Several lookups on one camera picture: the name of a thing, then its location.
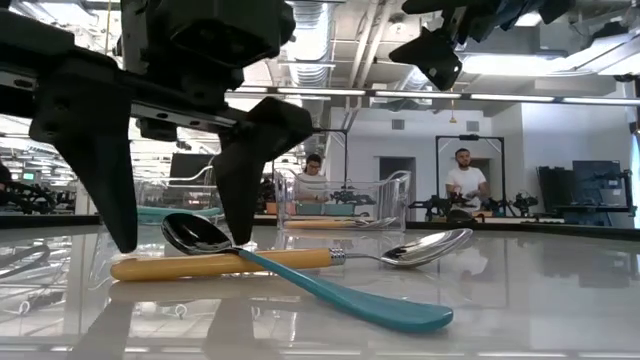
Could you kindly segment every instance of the white t-shirt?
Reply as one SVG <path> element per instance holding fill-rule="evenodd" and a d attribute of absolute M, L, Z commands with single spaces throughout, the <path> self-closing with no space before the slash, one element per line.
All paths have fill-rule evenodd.
<path fill-rule="evenodd" d="M 298 174 L 296 181 L 296 198 L 299 196 L 328 197 L 327 178 L 324 175 Z"/>
<path fill-rule="evenodd" d="M 469 167 L 467 170 L 460 170 L 460 168 L 455 168 L 449 171 L 449 175 L 447 176 L 447 185 L 453 185 L 453 187 L 458 188 L 458 192 L 462 194 L 464 197 L 468 193 L 472 191 L 478 190 L 478 187 L 483 182 L 486 182 L 487 179 L 482 174 L 482 171 L 478 168 Z M 474 205 L 473 207 L 457 207 L 462 210 L 466 210 L 469 212 L 480 210 L 480 205 L 482 202 L 476 196 L 467 202 L 468 205 Z"/>

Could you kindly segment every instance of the wooden handle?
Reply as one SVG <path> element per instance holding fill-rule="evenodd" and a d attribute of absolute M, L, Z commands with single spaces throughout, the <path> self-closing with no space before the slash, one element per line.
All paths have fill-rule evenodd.
<path fill-rule="evenodd" d="M 294 269 L 331 266 L 329 249 L 258 251 L 257 254 Z M 120 281 L 157 281 L 263 270 L 239 256 L 218 254 L 125 259 L 111 266 L 111 276 Z"/>
<path fill-rule="evenodd" d="M 300 220 L 287 221 L 285 227 L 288 229 L 342 229 L 355 224 L 355 221 Z"/>

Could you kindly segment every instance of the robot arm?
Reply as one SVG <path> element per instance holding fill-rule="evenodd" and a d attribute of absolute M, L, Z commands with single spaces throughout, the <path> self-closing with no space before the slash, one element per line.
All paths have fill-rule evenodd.
<path fill-rule="evenodd" d="M 265 162 L 313 132 L 306 110 L 275 98 L 248 113 L 224 101 L 245 66 L 277 56 L 292 36 L 284 0 L 123 0 L 126 71 L 0 5 L 0 113 L 33 119 L 30 137 L 64 157 L 120 251 L 137 245 L 131 117 L 155 140 L 176 141 L 177 126 L 219 134 L 216 183 L 236 244 L 249 241 Z"/>
<path fill-rule="evenodd" d="M 441 91 L 453 87 L 462 72 L 462 63 L 454 53 L 468 38 L 482 42 L 496 27 L 513 28 L 520 16 L 538 11 L 545 24 L 565 14 L 576 0 L 408 0 L 402 5 L 407 14 L 442 11 L 443 25 L 420 36 L 389 54 L 391 60 L 415 65 Z"/>

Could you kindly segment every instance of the dark hair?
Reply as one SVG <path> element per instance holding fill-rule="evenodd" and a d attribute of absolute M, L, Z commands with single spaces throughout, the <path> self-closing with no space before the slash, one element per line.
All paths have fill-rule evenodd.
<path fill-rule="evenodd" d="M 318 164 L 322 164 L 322 157 L 320 157 L 320 155 L 318 155 L 318 154 L 311 154 L 311 155 L 307 156 L 307 164 L 312 162 L 312 161 L 315 161 Z"/>
<path fill-rule="evenodd" d="M 458 154 L 460 154 L 461 152 L 468 152 L 471 153 L 471 151 L 469 151 L 469 149 L 465 149 L 465 148 L 460 148 L 458 149 L 458 151 L 456 151 L 456 157 L 458 157 Z"/>
<path fill-rule="evenodd" d="M 322 165 L 322 157 L 320 157 L 320 155 L 318 154 L 311 154 L 309 156 L 307 156 L 307 164 L 304 166 L 304 173 L 307 173 L 307 165 L 309 165 L 310 162 L 317 162 L 318 164 Z"/>

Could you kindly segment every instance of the woman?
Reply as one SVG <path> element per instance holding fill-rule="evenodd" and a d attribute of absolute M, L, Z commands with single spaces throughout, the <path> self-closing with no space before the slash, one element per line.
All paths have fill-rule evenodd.
<path fill-rule="evenodd" d="M 296 181 L 296 200 L 301 203 L 325 203 L 329 201 L 327 178 L 320 175 L 322 158 L 311 154 L 307 157 L 304 172 L 298 174 Z"/>

